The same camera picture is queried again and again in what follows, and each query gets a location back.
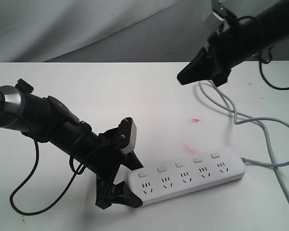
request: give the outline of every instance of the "white switch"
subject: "white switch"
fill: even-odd
[[[196,156],[196,157],[194,157],[193,161],[194,161],[195,163],[199,163],[199,162],[202,161],[202,157],[201,157],[201,156]]]
[[[164,172],[164,171],[166,171],[166,166],[165,165],[158,166],[158,172]]]
[[[218,153],[212,153],[211,157],[214,159],[214,158],[220,157],[220,155]]]
[[[175,163],[175,165],[177,167],[183,167],[185,164],[183,162],[179,161],[179,162]]]
[[[146,177],[148,175],[147,171],[140,171],[138,172],[139,177]]]

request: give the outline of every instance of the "power strip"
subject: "power strip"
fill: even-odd
[[[241,158],[223,148],[131,171],[129,186],[148,205],[237,180],[244,173]]]

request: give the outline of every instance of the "black cable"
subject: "black cable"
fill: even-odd
[[[26,127],[28,128],[28,130],[30,131],[31,135],[32,135],[32,139],[34,141],[34,145],[35,145],[35,150],[36,150],[36,159],[35,159],[35,163],[34,163],[34,166],[31,170],[31,172],[29,173],[29,175],[24,179],[24,181],[11,193],[11,196],[10,196],[10,203],[11,203],[11,206],[12,208],[19,214],[21,215],[24,215],[24,216],[33,216],[33,215],[38,215],[38,214],[41,214],[41,213],[44,213],[46,212],[47,210],[51,209],[55,204],[57,204],[59,202],[59,200],[64,196],[64,194],[66,193],[66,191],[69,189],[69,187],[71,186],[73,180],[75,179],[76,175],[79,173],[79,172],[83,172],[84,169],[85,169],[85,166],[83,166],[82,164],[79,164],[79,166],[77,167],[77,169],[74,171],[74,174],[71,178],[71,180],[69,181],[69,183],[67,184],[67,186],[65,187],[65,189],[63,190],[63,192],[58,196],[58,198],[52,203],[50,204],[48,207],[46,207],[45,209],[42,209],[40,211],[37,211],[37,212],[32,212],[32,213],[27,213],[27,212],[23,212],[21,211],[19,208],[16,207],[15,203],[14,203],[14,196],[15,194],[30,180],[30,178],[33,176],[35,170],[37,169],[38,167],[38,163],[39,163],[39,144],[38,144],[38,141],[37,141],[37,138],[31,128],[31,126],[28,124],[28,122],[22,118],[21,116],[15,114],[15,113],[12,113],[12,112],[2,112],[4,114],[10,114],[10,115],[13,115],[15,117],[17,117],[18,119],[22,120]],[[90,152],[85,159],[87,159],[88,157],[91,156],[91,154],[94,152],[95,150],[93,150],[92,152]]]
[[[263,43],[264,43],[264,36],[263,36],[263,29],[262,29],[261,22],[260,22],[257,18],[255,18],[255,17],[253,17],[253,16],[249,16],[249,15],[246,15],[246,16],[243,16],[243,17],[238,18],[239,21],[241,21],[241,20],[243,20],[243,19],[251,19],[251,20],[253,20],[254,22],[256,22],[256,23],[258,24],[259,32],[260,32],[260,40],[261,40],[261,44],[263,44]],[[273,89],[276,89],[276,90],[289,90],[289,87],[281,88],[281,87],[277,87],[277,86],[271,84],[271,83],[267,80],[267,78],[265,77],[265,75],[264,75],[264,73],[263,73],[263,66],[262,66],[262,64],[269,64],[269,63],[272,61],[272,59],[273,59],[273,56],[272,56],[272,53],[271,53],[271,49],[272,49],[273,47],[274,47],[274,46],[272,46],[272,47],[269,48],[269,51],[268,51],[268,52],[269,52],[269,60],[268,60],[268,61],[266,61],[266,60],[263,59],[263,57],[262,57],[262,50],[261,50],[261,49],[259,50],[258,62],[259,62],[259,72],[260,72],[261,78],[263,79],[263,81],[264,81],[269,87],[271,87],[271,88],[273,88]]]

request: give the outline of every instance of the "white power strip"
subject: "white power strip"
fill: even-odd
[[[241,158],[223,148],[134,170],[129,173],[129,185],[148,205],[237,180],[244,173]]]

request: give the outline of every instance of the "white table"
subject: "white table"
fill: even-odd
[[[95,133],[116,127],[131,116],[137,125],[135,152],[144,165],[223,146],[240,157],[269,161],[263,132],[253,124],[234,126],[194,84],[181,86],[176,74],[186,63],[145,64],[0,64],[0,86],[23,78],[34,94],[52,95],[92,125]],[[265,67],[272,83],[289,85],[289,62]],[[206,87],[214,98],[212,89]],[[261,80],[257,63],[233,69],[221,87],[238,110],[289,122],[289,91],[270,89]],[[190,119],[200,119],[190,123]],[[289,159],[289,130],[267,123],[278,161]],[[68,155],[52,144],[40,145],[39,167],[15,197],[32,212],[49,205],[72,176]],[[0,231],[289,231],[289,205],[271,169],[247,166],[242,180],[130,209],[112,205],[101,210],[95,202],[95,174],[86,170],[50,211],[23,217],[12,210],[9,195],[27,176],[35,159],[33,141],[19,132],[0,128]],[[117,181],[126,177],[122,168]],[[289,188],[289,167],[281,169]]]

